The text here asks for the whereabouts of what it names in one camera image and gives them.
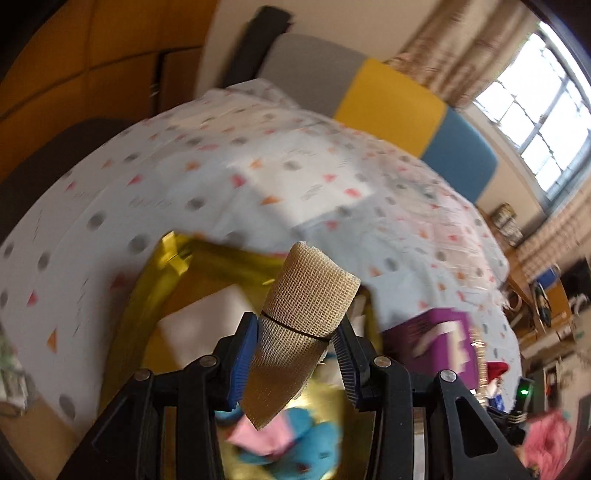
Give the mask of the patterned light blue tablecloth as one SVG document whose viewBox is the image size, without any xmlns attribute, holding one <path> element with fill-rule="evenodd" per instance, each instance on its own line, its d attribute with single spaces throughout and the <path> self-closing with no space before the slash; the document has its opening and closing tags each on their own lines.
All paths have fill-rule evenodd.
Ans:
<svg viewBox="0 0 591 480">
<path fill-rule="evenodd" d="M 382 329 L 469 313 L 514 403 L 509 264 L 477 208 L 424 161 L 254 80 L 142 121 L 59 178 L 1 247 L 1 320 L 43 399 L 76 432 L 99 402 L 111 309 L 170 231 L 283 256 L 321 249 L 369 286 Z"/>
</svg>

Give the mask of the barred window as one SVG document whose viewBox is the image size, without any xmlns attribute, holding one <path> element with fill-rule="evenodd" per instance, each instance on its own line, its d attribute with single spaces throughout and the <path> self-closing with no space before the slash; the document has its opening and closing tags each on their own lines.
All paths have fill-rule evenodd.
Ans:
<svg viewBox="0 0 591 480">
<path fill-rule="evenodd" d="M 548 202 L 590 163 L 590 83 L 548 24 L 538 24 L 474 105 L 514 147 Z"/>
</svg>

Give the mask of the beige mesh cloth roll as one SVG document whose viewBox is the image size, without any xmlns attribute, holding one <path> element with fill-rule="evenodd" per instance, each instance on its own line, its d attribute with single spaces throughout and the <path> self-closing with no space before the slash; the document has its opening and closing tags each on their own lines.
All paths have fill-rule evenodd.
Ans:
<svg viewBox="0 0 591 480">
<path fill-rule="evenodd" d="M 259 344 L 240 408 L 263 429 L 305 388 L 361 280 L 320 249 L 297 242 L 264 301 Z"/>
</svg>

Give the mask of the white foam pad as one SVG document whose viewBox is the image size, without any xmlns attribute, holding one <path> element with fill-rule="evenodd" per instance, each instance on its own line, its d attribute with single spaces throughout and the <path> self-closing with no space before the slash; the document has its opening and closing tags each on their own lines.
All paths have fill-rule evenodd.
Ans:
<svg viewBox="0 0 591 480">
<path fill-rule="evenodd" d="M 178 367 L 211 354 L 217 341 L 235 334 L 245 312 L 253 307 L 235 285 L 197 300 L 157 324 L 164 344 Z"/>
</svg>

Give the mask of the blue plush toy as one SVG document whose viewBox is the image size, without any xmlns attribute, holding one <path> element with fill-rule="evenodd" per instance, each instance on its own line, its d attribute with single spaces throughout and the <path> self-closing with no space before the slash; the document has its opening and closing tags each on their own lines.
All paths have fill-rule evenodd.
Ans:
<svg viewBox="0 0 591 480">
<path fill-rule="evenodd" d="M 217 411 L 215 420 L 238 465 L 260 467 L 273 479 L 321 479 L 339 464 L 338 425 L 315 421 L 307 409 L 284 409 L 262 429 L 239 407 Z"/>
</svg>

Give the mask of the purple cardboard box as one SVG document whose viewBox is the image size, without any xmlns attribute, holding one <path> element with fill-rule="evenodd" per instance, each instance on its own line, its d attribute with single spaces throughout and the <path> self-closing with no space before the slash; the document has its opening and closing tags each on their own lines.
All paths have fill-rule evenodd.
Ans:
<svg viewBox="0 0 591 480">
<path fill-rule="evenodd" d="M 383 352 L 412 373 L 434 377 L 442 370 L 452 370 L 469 390 L 476 390 L 479 365 L 470 327 L 466 312 L 430 309 L 384 331 Z"/>
</svg>

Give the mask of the ornate gold tissue box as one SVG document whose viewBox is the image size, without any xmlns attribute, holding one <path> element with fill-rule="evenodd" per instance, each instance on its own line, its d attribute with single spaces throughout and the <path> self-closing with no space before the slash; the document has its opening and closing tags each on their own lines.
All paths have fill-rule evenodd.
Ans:
<svg viewBox="0 0 591 480">
<path fill-rule="evenodd" d="M 476 354 L 476 361 L 478 367 L 478 387 L 474 396 L 479 401 L 483 408 L 486 408 L 488 405 L 486 393 L 488 387 L 488 370 L 487 370 L 487 361 L 486 361 L 486 345 L 483 341 L 480 331 L 477 327 L 471 326 L 470 327 L 470 339 L 471 345 Z"/>
</svg>

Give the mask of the gold metal tray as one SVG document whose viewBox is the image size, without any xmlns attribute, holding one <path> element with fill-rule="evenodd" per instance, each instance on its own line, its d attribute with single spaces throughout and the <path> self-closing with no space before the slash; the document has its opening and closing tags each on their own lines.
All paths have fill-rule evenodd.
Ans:
<svg viewBox="0 0 591 480">
<path fill-rule="evenodd" d="M 252 304 L 263 307 L 270 284 L 283 265 L 283 257 L 263 255 L 170 232 L 156 244 L 131 290 L 118 320 L 107 355 L 99 407 L 107 403 L 139 368 L 156 374 L 180 369 L 158 331 L 164 317 L 235 285 Z M 332 422 L 342 435 L 344 466 L 326 474 L 329 479 L 360 479 L 369 456 L 374 417 L 356 413 L 342 386 L 335 382 L 337 362 L 318 366 L 291 408 L 304 408 L 317 422 Z"/>
</svg>

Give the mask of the patterned curtain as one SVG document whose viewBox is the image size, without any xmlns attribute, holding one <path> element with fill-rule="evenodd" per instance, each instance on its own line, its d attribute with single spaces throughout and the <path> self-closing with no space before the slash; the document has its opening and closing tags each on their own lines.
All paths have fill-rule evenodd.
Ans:
<svg viewBox="0 0 591 480">
<path fill-rule="evenodd" d="M 538 23 L 521 1 L 441 1 L 386 64 L 464 109 L 510 65 Z"/>
<path fill-rule="evenodd" d="M 590 184 L 586 184 L 517 248 L 526 279 L 533 282 L 589 235 Z"/>
</svg>

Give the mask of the red christmas sock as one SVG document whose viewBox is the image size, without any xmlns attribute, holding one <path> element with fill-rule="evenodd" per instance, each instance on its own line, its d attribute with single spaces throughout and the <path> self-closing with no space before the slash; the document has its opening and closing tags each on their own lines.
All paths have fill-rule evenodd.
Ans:
<svg viewBox="0 0 591 480">
<path fill-rule="evenodd" d="M 509 370 L 509 365 L 504 361 L 490 361 L 487 363 L 486 397 L 494 398 L 502 385 L 502 377 Z"/>
</svg>

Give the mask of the pink ruffled bedding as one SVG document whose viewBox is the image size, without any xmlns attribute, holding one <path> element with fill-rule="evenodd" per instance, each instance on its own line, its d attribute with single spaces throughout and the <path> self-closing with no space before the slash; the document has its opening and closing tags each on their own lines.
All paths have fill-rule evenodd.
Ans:
<svg viewBox="0 0 591 480">
<path fill-rule="evenodd" d="M 572 427 L 561 410 L 529 422 L 523 443 L 526 467 L 538 479 L 556 479 L 567 462 Z"/>
</svg>

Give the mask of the wooden wardrobe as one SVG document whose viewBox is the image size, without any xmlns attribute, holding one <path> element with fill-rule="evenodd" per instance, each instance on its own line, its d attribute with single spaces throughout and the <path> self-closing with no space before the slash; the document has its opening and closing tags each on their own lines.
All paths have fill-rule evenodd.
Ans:
<svg viewBox="0 0 591 480">
<path fill-rule="evenodd" d="M 136 122 L 190 101 L 214 1 L 67 1 L 1 79 L 1 175 L 94 118 Z"/>
</svg>

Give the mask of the left patterned curtain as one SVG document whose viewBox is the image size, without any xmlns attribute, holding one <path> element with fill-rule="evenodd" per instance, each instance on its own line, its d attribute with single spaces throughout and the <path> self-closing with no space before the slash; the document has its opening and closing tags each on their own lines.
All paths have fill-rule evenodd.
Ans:
<svg viewBox="0 0 591 480">
<path fill-rule="evenodd" d="M 521 1 L 441 1 L 386 64 L 464 109 L 510 65 L 538 23 Z"/>
</svg>

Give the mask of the right patterned curtain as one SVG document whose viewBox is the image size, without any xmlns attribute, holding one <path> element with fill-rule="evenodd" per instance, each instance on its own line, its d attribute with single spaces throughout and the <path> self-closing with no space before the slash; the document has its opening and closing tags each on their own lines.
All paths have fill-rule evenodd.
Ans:
<svg viewBox="0 0 591 480">
<path fill-rule="evenodd" d="M 517 248 L 526 279 L 533 282 L 589 235 L 590 184 L 586 184 Z"/>
</svg>

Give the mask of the grey yellow blue sofa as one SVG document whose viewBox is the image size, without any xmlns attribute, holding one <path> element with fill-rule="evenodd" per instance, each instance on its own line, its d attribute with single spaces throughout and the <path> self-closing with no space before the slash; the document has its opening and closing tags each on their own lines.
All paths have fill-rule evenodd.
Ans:
<svg viewBox="0 0 591 480">
<path fill-rule="evenodd" d="M 456 109 L 426 87 L 359 51 L 309 35 L 280 35 L 259 77 L 301 108 L 383 139 L 423 160 L 477 202 L 498 160 Z"/>
</svg>

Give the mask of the bottles on side table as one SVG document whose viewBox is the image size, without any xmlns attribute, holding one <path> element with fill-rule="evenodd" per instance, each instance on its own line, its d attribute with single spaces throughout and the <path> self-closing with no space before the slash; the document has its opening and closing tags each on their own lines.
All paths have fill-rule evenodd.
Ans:
<svg viewBox="0 0 591 480">
<path fill-rule="evenodd" d="M 496 231 L 511 247 L 523 239 L 523 232 L 516 222 L 517 214 L 509 203 L 501 204 L 491 215 Z"/>
</svg>

